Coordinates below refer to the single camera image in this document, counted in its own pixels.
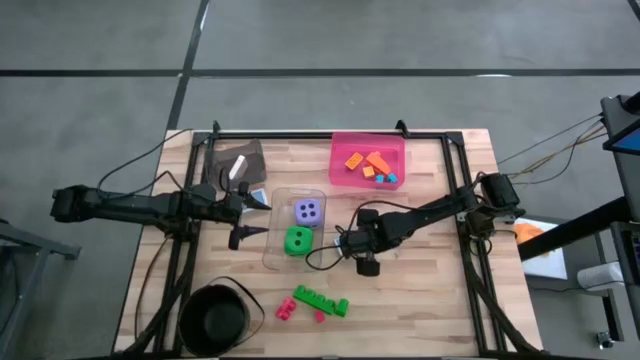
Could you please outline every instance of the orange block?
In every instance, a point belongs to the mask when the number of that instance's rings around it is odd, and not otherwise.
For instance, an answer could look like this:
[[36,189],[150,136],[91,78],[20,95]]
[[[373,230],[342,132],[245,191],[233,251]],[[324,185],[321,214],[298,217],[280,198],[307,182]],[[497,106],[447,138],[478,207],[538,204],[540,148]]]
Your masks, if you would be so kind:
[[360,164],[363,158],[364,157],[359,153],[354,153],[353,155],[351,155],[349,160],[347,160],[347,162],[344,164],[347,165],[349,169],[353,170],[356,168],[356,166],[358,166],[358,164]]
[[376,172],[373,171],[373,166],[363,167],[362,172],[364,173],[364,177],[367,179],[376,175]]
[[389,175],[391,172],[391,167],[387,164],[386,161],[382,160],[379,152],[372,152],[367,156],[367,164],[376,168],[376,171],[379,171],[385,175]]

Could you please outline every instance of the transparent bin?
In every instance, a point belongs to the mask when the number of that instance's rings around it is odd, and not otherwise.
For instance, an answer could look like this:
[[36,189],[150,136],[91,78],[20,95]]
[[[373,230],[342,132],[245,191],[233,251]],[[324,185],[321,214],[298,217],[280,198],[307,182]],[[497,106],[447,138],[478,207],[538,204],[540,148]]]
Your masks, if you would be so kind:
[[[271,270],[283,272],[311,272],[314,271],[305,262],[305,256],[290,256],[284,251],[284,239],[287,229],[297,226],[295,204],[300,200],[315,199],[321,211],[322,225],[311,228],[313,234],[312,250],[322,247],[324,236],[324,220],[327,197],[320,190],[278,188],[271,195],[271,219],[269,220],[269,234],[267,246],[262,255],[262,263]],[[317,251],[309,257],[313,266],[322,265],[322,251]]]
[[[331,140],[329,180],[333,185],[396,190],[404,183],[405,178],[404,149],[404,139],[397,135],[335,132]],[[362,169],[367,166],[365,160],[362,160],[354,170],[345,166],[345,162],[354,153],[357,152],[366,158],[369,153],[375,151],[379,152],[389,164],[391,172],[398,179],[397,182],[377,183],[374,178],[366,179],[362,174]]]

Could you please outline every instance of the red block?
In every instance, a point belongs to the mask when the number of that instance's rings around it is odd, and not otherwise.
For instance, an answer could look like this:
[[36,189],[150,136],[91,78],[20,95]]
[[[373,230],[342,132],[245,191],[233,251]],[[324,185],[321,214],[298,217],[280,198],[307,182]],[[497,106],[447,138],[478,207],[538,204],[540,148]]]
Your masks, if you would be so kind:
[[296,302],[292,298],[286,297],[278,310],[276,310],[276,317],[287,321],[291,317],[291,313],[296,309]]
[[322,324],[324,322],[324,319],[325,319],[324,312],[320,310],[316,310],[316,322],[318,324]]

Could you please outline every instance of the cable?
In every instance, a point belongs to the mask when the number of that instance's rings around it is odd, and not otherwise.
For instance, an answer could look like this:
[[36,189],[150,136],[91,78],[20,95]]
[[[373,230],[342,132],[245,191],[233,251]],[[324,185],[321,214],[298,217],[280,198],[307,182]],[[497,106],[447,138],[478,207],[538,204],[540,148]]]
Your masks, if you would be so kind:
[[575,128],[575,127],[578,127],[578,126],[580,126],[580,125],[582,125],[582,124],[586,123],[587,121],[592,120],[592,119],[595,119],[595,118],[597,118],[598,116],[601,116],[601,115],[602,115],[602,113],[597,114],[597,115],[593,115],[593,116],[590,116],[590,117],[588,117],[588,118],[586,118],[586,119],[584,119],[584,120],[581,120],[581,121],[579,121],[579,122],[577,122],[577,123],[575,123],[575,124],[573,124],[573,125],[569,126],[568,128],[566,128],[566,129],[564,129],[564,130],[560,131],[559,133],[556,133],[556,134],[554,134],[554,135],[551,135],[550,137],[548,137],[548,138],[546,138],[546,139],[544,139],[544,140],[542,140],[542,141],[538,141],[537,143],[535,143],[535,144],[533,144],[533,145],[529,146],[528,148],[526,148],[526,149],[524,149],[524,150],[521,150],[521,151],[519,151],[519,152],[517,152],[517,153],[515,153],[515,154],[513,154],[513,155],[511,155],[511,156],[509,156],[509,157],[507,157],[507,158],[506,158],[506,159],[504,159],[504,160],[500,160],[500,161],[498,162],[498,165],[500,165],[500,164],[502,164],[502,163],[504,163],[504,162],[506,162],[506,161],[508,161],[508,160],[511,160],[511,159],[513,159],[514,157],[519,156],[519,155],[521,155],[521,154],[523,154],[523,153],[525,153],[525,152],[527,152],[527,151],[529,151],[529,150],[533,149],[534,147],[536,147],[536,146],[538,146],[538,145],[540,145],[540,144],[543,144],[543,143],[545,143],[545,142],[547,142],[547,141],[549,141],[549,140],[551,140],[551,139],[554,139],[554,138],[556,138],[556,137],[558,137],[558,136],[560,136],[560,135],[562,135],[562,134],[566,133],[567,131],[569,131],[569,130],[571,130],[571,129]]
[[140,314],[140,307],[142,306],[142,297],[144,296],[144,290],[146,289],[147,281],[149,281],[149,277],[151,276],[151,270],[153,269],[153,266],[155,265],[156,261],[158,260],[158,257],[160,256],[160,251],[162,250],[162,248],[164,247],[164,245],[167,243],[169,239],[171,239],[170,236],[165,236],[164,241],[156,251],[156,254],[153,255],[153,259],[151,259],[151,263],[149,263],[147,272],[144,274],[144,280],[142,281],[142,287],[140,288],[140,295],[138,295],[138,302],[136,303],[136,311],[133,318],[133,337],[136,340],[138,340],[138,316]]
[[[593,137],[593,138],[589,139],[588,141],[595,140],[597,138],[600,138],[600,137],[603,137],[603,136],[606,136],[606,135],[607,134],[598,135],[596,137]],[[526,182],[526,183],[515,182],[515,183],[512,183],[511,185],[537,185],[537,184],[542,184],[542,183],[547,182],[547,181],[551,181],[551,180],[557,178],[558,176],[562,175],[569,168],[569,165],[571,164],[571,159],[573,158],[573,152],[575,151],[577,145],[578,145],[578,142],[576,141],[576,143],[571,148],[571,153],[569,154],[569,160],[567,160],[566,165],[564,166],[564,168],[562,170],[560,170],[559,173],[553,175],[550,178],[544,179],[544,180],[531,181],[531,182]]]
[[20,283],[18,281],[18,265],[16,264],[16,258],[13,254],[13,251],[9,250],[9,256],[11,256],[11,265],[13,266],[13,282],[15,284],[15,300],[13,301],[13,305],[11,306],[11,311],[9,311],[9,317],[7,321],[2,325],[2,329],[0,329],[0,336],[4,334],[4,331],[9,326],[9,321],[11,321],[11,316],[13,312],[16,311],[16,307],[18,307],[18,302],[20,301]]
[[338,246],[338,245],[331,245],[331,246],[323,246],[323,247],[320,247],[320,248],[317,248],[317,249],[313,249],[313,250],[311,250],[311,252],[310,252],[310,253],[308,253],[308,254],[307,254],[307,256],[305,256],[305,257],[304,257],[304,261],[305,261],[305,262],[307,263],[307,265],[309,265],[309,267],[310,267],[310,268],[312,268],[313,270],[318,270],[318,271],[326,271],[326,270],[329,270],[329,269],[333,268],[334,266],[338,265],[338,263],[339,263],[340,261],[342,261],[342,259],[344,259],[344,256],[340,255],[340,256],[338,257],[338,259],[337,259],[336,261],[334,261],[334,262],[333,262],[333,264],[331,264],[331,265],[329,265],[329,266],[327,266],[327,267],[323,267],[323,268],[319,268],[319,267],[317,267],[317,266],[315,266],[315,265],[312,265],[312,264],[309,262],[309,257],[310,257],[313,253],[316,253],[316,252],[319,252],[319,251],[324,251],[324,250],[327,250],[327,249],[337,249],[337,248],[339,248],[339,247],[340,247],[340,246]]
[[567,292],[567,291],[572,291],[572,290],[589,290],[589,289],[593,289],[595,287],[598,286],[603,286],[603,285],[609,285],[609,284],[625,284],[627,286],[638,286],[637,284],[633,284],[633,283],[627,283],[624,281],[608,281],[606,283],[602,283],[602,284],[598,284],[598,285],[593,285],[593,286],[589,286],[587,288],[582,288],[582,287],[573,287],[573,288],[566,288],[566,289],[549,289],[549,288],[536,288],[536,287],[529,287],[529,289],[531,290],[536,290],[536,291],[551,291],[551,292]]
[[562,153],[562,152],[564,152],[565,150],[570,149],[570,148],[571,148],[571,147],[573,147],[573,146],[581,145],[581,144],[584,144],[584,143],[586,143],[586,142],[589,142],[589,141],[593,140],[593,139],[592,139],[592,136],[594,136],[595,134],[597,134],[598,132],[600,132],[601,130],[603,130],[603,129],[604,129],[604,126],[601,126],[601,127],[600,127],[600,128],[598,128],[597,130],[595,130],[595,131],[591,132],[589,135],[586,135],[586,136],[585,136],[585,134],[586,134],[587,132],[589,132],[589,130],[591,130],[591,129],[592,129],[595,125],[597,125],[598,123],[599,123],[599,122],[595,122],[593,125],[591,125],[589,128],[587,128],[587,130],[585,130],[583,133],[581,133],[581,134],[580,134],[580,136],[578,136],[578,138],[576,139],[577,144],[576,144],[575,142],[573,142],[573,141],[572,141],[572,142],[570,142],[568,145],[566,145],[564,148],[562,148],[561,150],[556,151],[556,152],[553,152],[553,153],[551,153],[551,154],[549,154],[549,155],[547,155],[547,156],[544,156],[544,157],[542,157],[542,158],[540,158],[540,159],[538,159],[538,160],[534,161],[532,164],[530,164],[529,166],[527,166],[527,167],[526,167],[526,168],[524,168],[523,170],[521,170],[521,171],[519,171],[519,172],[517,172],[517,173],[515,173],[515,174],[509,174],[509,176],[511,176],[511,177],[513,177],[513,178],[515,178],[515,177],[517,177],[517,176],[519,176],[519,175],[522,175],[522,174],[530,174],[530,173],[533,173],[534,171],[536,171],[537,169],[539,169],[540,167],[542,167],[543,165],[545,165],[545,164],[546,164],[546,163],[548,163],[549,161],[553,160],[557,155],[561,154],[561,153]]
[[[131,160],[127,161],[126,163],[124,163],[124,164],[122,164],[122,165],[120,165],[120,166],[116,167],[115,169],[113,169],[113,170],[109,171],[106,175],[104,175],[104,176],[102,177],[102,179],[100,179],[100,181],[98,181],[98,185],[96,186],[96,189],[97,189],[97,192],[98,192],[98,197],[100,197],[100,199],[101,199],[101,200],[105,200],[105,198],[104,198],[104,193],[102,192],[102,189],[101,189],[101,188],[102,188],[102,183],[104,183],[104,181],[105,181],[105,180],[107,180],[107,178],[109,178],[111,175],[115,174],[116,172],[118,172],[118,171],[122,170],[123,168],[125,168],[125,167],[127,167],[127,166],[129,166],[129,165],[133,164],[134,162],[136,162],[136,161],[138,161],[138,160],[140,160],[140,159],[144,158],[145,156],[147,156],[147,155],[151,154],[152,152],[156,151],[158,148],[160,148],[162,145],[164,145],[164,143],[166,143],[167,141],[169,141],[169,140],[173,139],[174,137],[176,137],[176,136],[178,136],[178,135],[180,135],[180,134],[184,133],[185,131],[191,131],[191,130],[193,130],[193,129],[189,128],[189,129],[180,130],[180,131],[178,131],[177,133],[175,133],[175,134],[173,134],[173,135],[169,136],[168,138],[166,138],[166,139],[162,140],[158,145],[154,146],[151,150],[149,150],[149,151],[145,152],[144,154],[139,155],[139,156],[137,156],[137,157],[135,157],[135,158],[133,158],[133,159],[131,159]],[[143,190],[148,189],[150,186],[152,186],[153,184],[155,184],[155,181],[157,181],[161,176],[159,176],[158,178],[156,178],[156,180],[154,180],[154,182],[152,182],[151,184],[149,184],[149,185],[145,186],[145,187],[144,187],[144,188],[142,188],[142,189],[138,189],[138,190],[136,190],[136,191],[137,191],[137,192],[140,192],[140,191],[143,191]],[[136,191],[128,193],[128,194],[127,194],[127,196],[131,196],[131,195],[135,194],[135,193],[136,193]]]

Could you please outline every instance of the purple cube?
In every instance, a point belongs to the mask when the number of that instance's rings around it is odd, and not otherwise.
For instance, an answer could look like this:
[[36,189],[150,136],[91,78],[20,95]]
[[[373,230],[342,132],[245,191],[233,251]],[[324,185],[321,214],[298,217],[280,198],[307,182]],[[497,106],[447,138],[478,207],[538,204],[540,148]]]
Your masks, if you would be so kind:
[[320,208],[320,202],[316,199],[303,199],[296,201],[296,223],[298,226],[308,226],[312,229],[322,226],[324,214]]

